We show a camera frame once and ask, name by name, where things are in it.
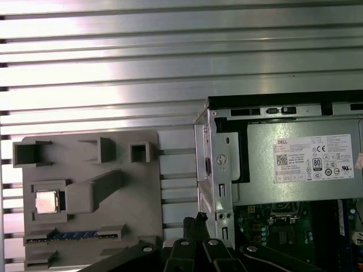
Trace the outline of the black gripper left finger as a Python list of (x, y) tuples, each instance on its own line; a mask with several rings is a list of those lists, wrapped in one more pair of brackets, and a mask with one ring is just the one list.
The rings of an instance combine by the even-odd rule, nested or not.
[(140, 241), (82, 271), (194, 271), (198, 217), (183, 220), (183, 237), (171, 247)]

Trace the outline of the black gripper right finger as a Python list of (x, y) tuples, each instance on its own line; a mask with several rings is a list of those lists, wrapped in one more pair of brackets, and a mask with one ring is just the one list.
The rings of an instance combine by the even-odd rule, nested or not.
[(238, 250), (209, 236), (207, 214), (198, 213), (202, 247), (215, 271), (322, 271), (309, 263), (260, 244), (247, 243)]

